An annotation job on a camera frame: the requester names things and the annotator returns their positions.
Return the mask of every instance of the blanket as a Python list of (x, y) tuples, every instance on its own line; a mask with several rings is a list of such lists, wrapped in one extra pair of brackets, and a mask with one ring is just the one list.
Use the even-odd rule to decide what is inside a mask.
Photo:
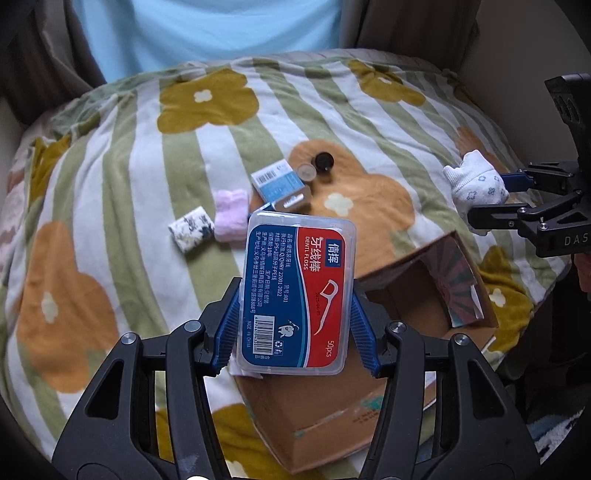
[[(475, 149), (500, 172), (519, 166), (453, 73), (377, 52), (189, 62), (85, 94), (28, 149), (25, 213), (0, 287), (0, 393), (50, 457), (123, 333), (166, 334), (241, 274), (244, 245), (209, 242), (184, 256), (167, 226), (198, 206), (214, 217), (212, 192), (251, 191), (256, 170), (321, 151), (335, 166), (313, 192), (313, 212), (356, 224), (356, 275), (458, 231), (498, 318), (485, 351), (498, 362), (568, 260), (537, 258), (515, 232), (469, 232), (442, 170)], [(288, 478), (227, 371), (206, 386), (231, 472)], [(156, 402), (160, 455), (171, 459), (162, 376)], [(297, 476), (357, 476), (362, 461)]]

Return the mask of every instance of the red label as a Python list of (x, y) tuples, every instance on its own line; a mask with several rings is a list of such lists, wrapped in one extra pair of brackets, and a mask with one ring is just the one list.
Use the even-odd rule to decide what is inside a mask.
[(305, 367), (326, 367), (337, 357), (343, 312), (345, 241), (334, 230), (299, 227), (297, 255), (307, 299)]

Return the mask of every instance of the dental floss box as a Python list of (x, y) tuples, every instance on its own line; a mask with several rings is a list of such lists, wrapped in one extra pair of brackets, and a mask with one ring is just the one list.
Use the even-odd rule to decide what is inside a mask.
[(238, 364), (262, 374), (336, 375), (353, 291), (352, 222), (257, 212), (240, 287)]

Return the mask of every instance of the open cardboard box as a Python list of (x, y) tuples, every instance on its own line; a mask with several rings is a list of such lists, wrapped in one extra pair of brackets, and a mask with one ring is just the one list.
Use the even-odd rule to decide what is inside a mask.
[[(433, 265), (434, 258), (439, 259), (440, 268)], [(468, 272), (473, 284), (468, 288), (476, 313), (473, 323), (453, 327), (457, 309), (444, 301), (444, 296), (450, 300), (445, 278), (433, 275), (443, 277), (442, 271), (457, 270), (460, 264), (466, 266), (460, 275), (465, 277)], [(448, 339), (463, 332), (481, 350), (494, 335), (496, 317), (486, 287), (456, 232), (359, 280), (368, 298), (384, 305), (393, 320), (401, 320), (424, 335)], [(350, 338), (345, 367), (338, 375), (265, 375), (262, 380), (236, 377), (236, 382), (270, 451), (287, 471), (297, 473), (370, 444), (386, 379), (377, 380), (369, 374)], [(424, 406), (434, 401), (435, 384), (427, 385), (426, 381)]]

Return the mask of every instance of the white mitten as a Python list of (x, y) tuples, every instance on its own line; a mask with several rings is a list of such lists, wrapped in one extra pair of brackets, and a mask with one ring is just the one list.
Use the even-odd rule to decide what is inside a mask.
[[(509, 198), (501, 175), (478, 150), (464, 155), (458, 168), (443, 167), (443, 174), (452, 185), (453, 203), (466, 223), (468, 210), (474, 205), (500, 205)], [(486, 235), (486, 231), (468, 227), (478, 235)]]

